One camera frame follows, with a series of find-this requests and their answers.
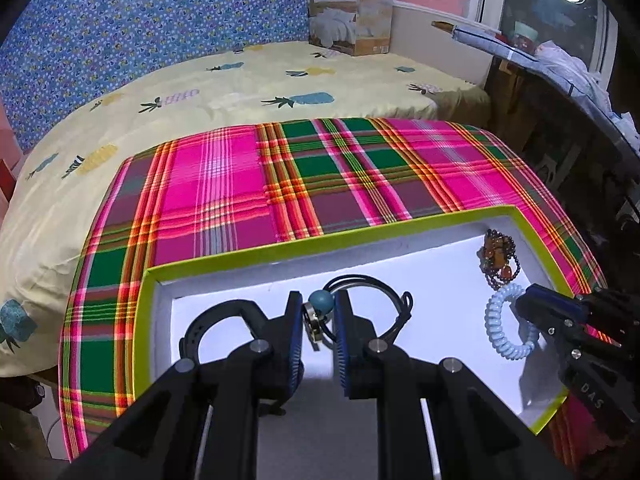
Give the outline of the black watch band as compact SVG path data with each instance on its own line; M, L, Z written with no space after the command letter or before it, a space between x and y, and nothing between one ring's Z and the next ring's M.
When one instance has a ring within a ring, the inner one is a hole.
M262 339L262 333L271 318L267 318L267 315L255 301L246 299L233 299L216 304L216 306L205 310L192 321L178 343L180 358L190 359L195 364L200 364L200 356L198 354L200 353L201 340L213 326L227 318L240 318L253 337L250 346L253 348L265 347L266 350L259 351L259 353L265 353L268 358L270 344L265 339ZM263 403L260 406L259 415L283 416L285 414L283 405L288 400L271 400L271 404Z

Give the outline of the yellow-green shallow box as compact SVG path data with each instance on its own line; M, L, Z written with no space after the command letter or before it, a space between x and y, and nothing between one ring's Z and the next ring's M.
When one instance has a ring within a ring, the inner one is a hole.
M311 292L331 276L370 274L411 292L411 322L402 348L424 360L455 356L533 431L550 422L567 396L546 348L520 362L499 358L485 333L490 290L477 249L486 231L515 240L518 282L570 293L540 235L513 206L491 206L341 232L295 242L153 266L143 274L132 344L132 390L141 394L179 356L189 323L211 304L234 296L255 300L269 315L291 290Z

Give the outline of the pink plaid cloth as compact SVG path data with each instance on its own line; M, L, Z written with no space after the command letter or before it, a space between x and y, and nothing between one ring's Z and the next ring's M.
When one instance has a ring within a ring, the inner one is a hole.
M604 275L533 170L454 122L304 119L221 128L126 158L84 237L62 325L58 400L77 457L134 400L134 314L152 266L489 206L513 206L572 292Z

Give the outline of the dark wooden side table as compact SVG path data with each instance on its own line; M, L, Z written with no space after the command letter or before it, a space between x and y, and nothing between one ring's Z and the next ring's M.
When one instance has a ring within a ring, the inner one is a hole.
M639 140L538 58L469 25L434 22L491 57L490 130L521 155L585 237L608 284L639 288Z

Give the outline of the white crumpled cloth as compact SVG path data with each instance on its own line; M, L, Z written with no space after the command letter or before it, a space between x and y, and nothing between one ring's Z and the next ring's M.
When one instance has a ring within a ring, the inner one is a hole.
M552 73L573 86L570 92L572 96L575 91L578 91L589 98L597 109L620 129L627 140L639 140L639 133L631 112L618 114L614 110L610 95L600 86L600 76L591 73L580 58L569 54L552 40L545 41L537 47L536 58Z

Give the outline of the yellow pineapple bed sheet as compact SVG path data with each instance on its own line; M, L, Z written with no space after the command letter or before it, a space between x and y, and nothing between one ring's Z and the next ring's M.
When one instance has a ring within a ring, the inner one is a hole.
M292 41L165 67L70 113L27 156L1 218L1 301L34 328L2 340L2 375L55 366L82 244L126 158L221 127L367 116L484 126L490 99L479 84L393 53Z

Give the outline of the bedding product cardboard box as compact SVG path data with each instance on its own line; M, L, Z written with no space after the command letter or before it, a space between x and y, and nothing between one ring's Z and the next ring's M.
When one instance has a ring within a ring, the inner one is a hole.
M394 0L307 0L308 40L351 56L390 52Z

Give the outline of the blue floral headboard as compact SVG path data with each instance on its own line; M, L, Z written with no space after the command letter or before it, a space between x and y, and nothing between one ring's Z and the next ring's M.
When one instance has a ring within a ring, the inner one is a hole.
M304 40L306 0L32 0L1 45L1 96L30 151L78 107L148 73Z

